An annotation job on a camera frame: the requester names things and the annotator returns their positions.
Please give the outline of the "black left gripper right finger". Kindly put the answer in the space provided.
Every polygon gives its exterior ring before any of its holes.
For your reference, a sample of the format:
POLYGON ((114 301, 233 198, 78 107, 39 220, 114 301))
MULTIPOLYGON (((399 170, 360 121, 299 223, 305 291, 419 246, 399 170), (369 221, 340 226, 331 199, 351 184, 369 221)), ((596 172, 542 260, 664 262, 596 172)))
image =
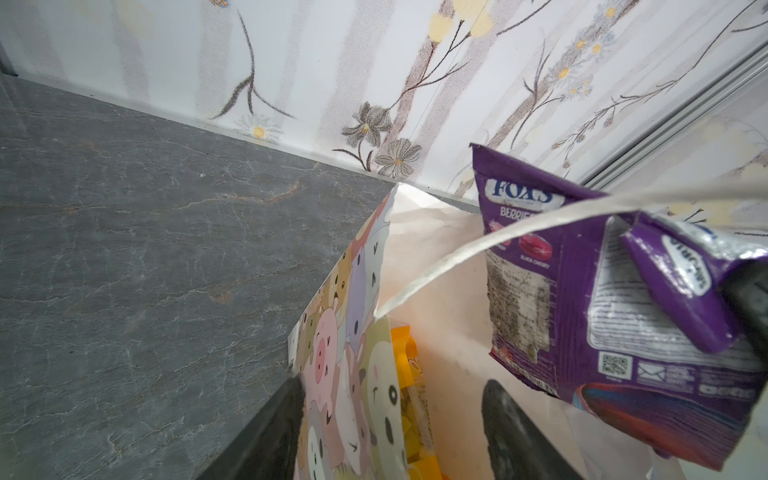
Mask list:
POLYGON ((481 414, 496 480, 582 479, 496 380, 484 387, 481 414))

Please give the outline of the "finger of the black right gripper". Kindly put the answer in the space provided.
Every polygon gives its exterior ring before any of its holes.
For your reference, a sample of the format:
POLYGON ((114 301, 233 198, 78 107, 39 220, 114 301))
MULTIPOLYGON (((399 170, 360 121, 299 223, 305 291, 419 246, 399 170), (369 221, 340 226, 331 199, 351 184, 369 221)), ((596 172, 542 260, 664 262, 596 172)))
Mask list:
POLYGON ((767 347, 767 262, 755 261, 733 271, 723 284, 723 296, 743 324, 754 348, 767 347))

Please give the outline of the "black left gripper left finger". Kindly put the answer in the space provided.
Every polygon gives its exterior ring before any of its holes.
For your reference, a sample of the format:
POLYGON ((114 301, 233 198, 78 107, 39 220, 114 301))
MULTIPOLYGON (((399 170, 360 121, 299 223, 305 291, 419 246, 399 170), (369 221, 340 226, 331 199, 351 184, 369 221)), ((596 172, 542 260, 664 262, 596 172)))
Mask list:
POLYGON ((300 378, 287 379, 198 479, 291 479, 304 400, 300 378))

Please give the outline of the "yellow mango candy bag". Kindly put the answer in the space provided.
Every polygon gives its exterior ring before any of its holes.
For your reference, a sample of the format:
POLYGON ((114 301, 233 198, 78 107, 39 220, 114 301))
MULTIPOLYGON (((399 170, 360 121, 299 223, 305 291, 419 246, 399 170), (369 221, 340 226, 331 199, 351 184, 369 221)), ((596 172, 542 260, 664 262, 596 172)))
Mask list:
POLYGON ((418 346, 409 326, 391 330, 401 393, 401 420, 410 479, 444 479, 431 432, 426 384, 418 346))

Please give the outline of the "purple Fox's candy bag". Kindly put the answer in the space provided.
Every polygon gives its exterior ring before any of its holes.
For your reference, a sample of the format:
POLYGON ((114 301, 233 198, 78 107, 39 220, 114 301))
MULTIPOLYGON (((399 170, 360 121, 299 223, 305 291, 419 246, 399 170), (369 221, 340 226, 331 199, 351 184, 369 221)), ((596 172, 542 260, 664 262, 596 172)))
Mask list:
POLYGON ((491 354, 513 375, 723 468, 767 381, 723 287, 766 265, 765 241, 635 211, 505 240, 486 261, 491 354))

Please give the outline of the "white cartoon paper bag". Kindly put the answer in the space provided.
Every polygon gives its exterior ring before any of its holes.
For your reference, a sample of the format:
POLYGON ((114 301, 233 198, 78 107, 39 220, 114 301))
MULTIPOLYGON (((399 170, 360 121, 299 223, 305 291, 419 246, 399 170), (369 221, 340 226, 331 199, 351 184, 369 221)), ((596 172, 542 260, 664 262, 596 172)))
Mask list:
POLYGON ((680 465, 524 386, 489 356, 480 254, 505 240, 663 201, 656 191, 538 213, 481 235, 479 220, 412 186, 396 186, 367 220, 289 337, 306 400, 298 479, 410 479, 391 330, 409 326, 423 369, 444 479, 494 479, 481 414, 498 381, 583 479, 679 479, 680 465))

